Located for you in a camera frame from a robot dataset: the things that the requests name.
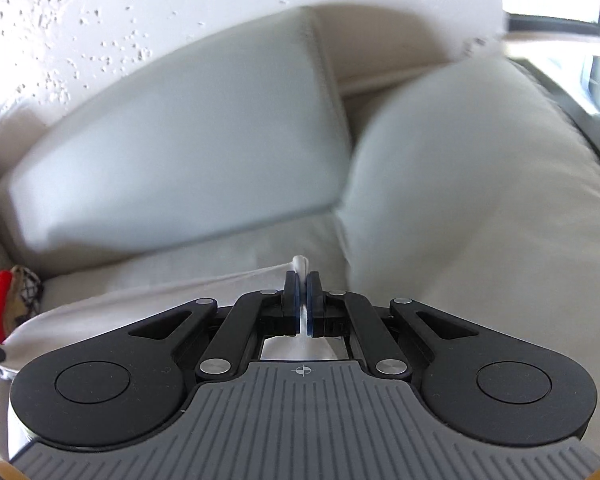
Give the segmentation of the grey sofa back cushion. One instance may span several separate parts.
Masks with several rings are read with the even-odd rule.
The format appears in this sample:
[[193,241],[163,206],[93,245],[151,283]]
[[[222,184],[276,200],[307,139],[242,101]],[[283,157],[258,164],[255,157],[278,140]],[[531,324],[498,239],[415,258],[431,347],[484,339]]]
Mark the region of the grey sofa back cushion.
[[232,27],[127,76],[0,180],[0,239],[50,278],[325,209],[351,140],[309,8]]

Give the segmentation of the red and patterned clothes pile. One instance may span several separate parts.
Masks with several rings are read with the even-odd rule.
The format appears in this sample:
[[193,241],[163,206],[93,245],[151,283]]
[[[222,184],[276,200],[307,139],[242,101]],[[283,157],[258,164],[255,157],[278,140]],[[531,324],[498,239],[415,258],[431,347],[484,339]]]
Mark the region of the red and patterned clothes pile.
[[39,315],[43,283],[25,266],[0,271],[0,344],[21,324]]

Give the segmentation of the white garment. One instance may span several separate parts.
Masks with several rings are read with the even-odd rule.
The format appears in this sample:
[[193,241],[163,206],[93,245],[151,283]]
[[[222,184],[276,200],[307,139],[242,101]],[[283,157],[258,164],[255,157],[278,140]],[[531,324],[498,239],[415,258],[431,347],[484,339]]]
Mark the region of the white garment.
[[15,329],[2,343],[6,362],[0,364],[0,460],[9,459],[8,409],[10,382],[20,368],[42,354],[109,332],[198,298],[213,298],[228,307],[246,292],[281,288],[285,274],[306,278],[309,259],[205,280],[143,285],[83,299],[41,313]]

